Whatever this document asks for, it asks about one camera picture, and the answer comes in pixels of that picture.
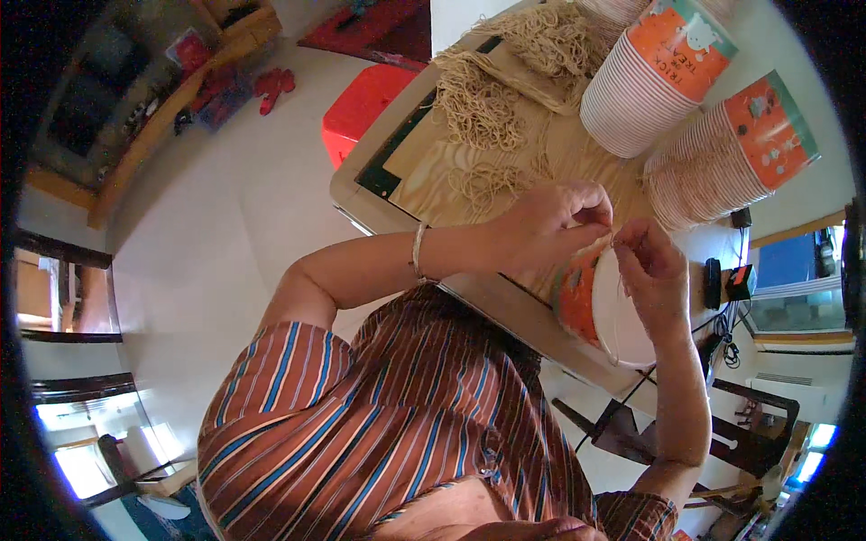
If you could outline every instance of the window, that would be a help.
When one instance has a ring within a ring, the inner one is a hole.
[[[147,443],[160,464],[176,459],[184,451],[167,422],[155,427],[141,427],[141,431],[145,433]]]
[[[812,429],[806,441],[806,450],[801,455],[799,468],[785,481],[785,487],[789,490],[802,489],[803,485],[811,481],[821,467],[824,453],[835,433],[836,426],[831,424],[818,424]]]
[[[740,310],[753,332],[844,331],[843,238],[844,226],[834,225],[752,251],[758,283]]]
[[[55,458],[79,499],[117,485],[95,445],[57,449]]]

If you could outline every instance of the hand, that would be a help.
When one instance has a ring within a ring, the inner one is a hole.
[[[651,218],[625,224],[613,238],[625,292],[653,345],[690,337],[688,261]]]
[[[569,227],[572,219],[581,225]],[[481,225],[491,270],[514,273],[566,261],[611,232],[613,208],[599,184],[538,186]]]

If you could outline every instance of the paper cup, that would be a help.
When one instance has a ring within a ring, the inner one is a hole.
[[[654,152],[643,189],[666,229],[691,229],[772,195],[819,158],[802,114],[771,72]]]
[[[553,292],[553,313],[572,336],[601,349],[592,320],[592,284],[604,245],[572,257],[560,271]]]
[[[655,0],[625,34],[666,84],[697,103],[737,54],[727,32],[693,0]]]
[[[713,222],[772,194],[746,161],[721,103],[650,156],[643,172],[643,189],[668,230]]]
[[[601,349],[614,366],[643,370],[656,363],[655,347],[643,328],[634,302],[625,295],[613,250],[604,251],[596,265],[592,321]]]
[[[725,100],[742,151],[762,184],[776,190],[821,158],[803,114],[775,70]]]
[[[586,88],[580,119],[608,152],[634,158],[697,107],[653,73],[623,34]]]
[[[574,0],[583,8],[593,29],[610,48],[641,15],[649,0]]]

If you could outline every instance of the plywood tabletop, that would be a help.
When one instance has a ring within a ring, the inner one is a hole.
[[[444,114],[438,110],[428,113],[385,162],[385,169],[403,181],[389,201],[433,227],[486,222],[508,208],[513,201],[510,193],[499,194],[493,208],[480,214],[472,210],[466,197],[450,187],[448,177],[455,168],[467,170],[476,164],[489,163],[517,166],[540,183],[590,179],[602,184],[613,204],[615,228],[636,216],[653,216],[637,181],[643,168],[642,158],[626,160],[610,154],[590,136],[578,115],[553,114],[548,124],[551,115],[548,110],[523,96],[515,112],[527,126],[527,142],[517,152],[477,150],[449,143]],[[541,148],[546,149],[554,179],[532,173],[531,161]],[[509,278],[549,304],[558,271],[557,267],[549,267]]]

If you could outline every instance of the stack of paper cups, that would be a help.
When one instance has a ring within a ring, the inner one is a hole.
[[[617,42],[623,31],[637,20],[649,5],[649,0],[574,0],[584,8],[592,29],[608,48]]]
[[[736,52],[692,0],[655,0],[586,88],[580,119],[607,151],[634,158],[701,104]]]
[[[665,228],[690,229],[772,195],[819,158],[802,114],[771,72],[650,156],[643,188]]]

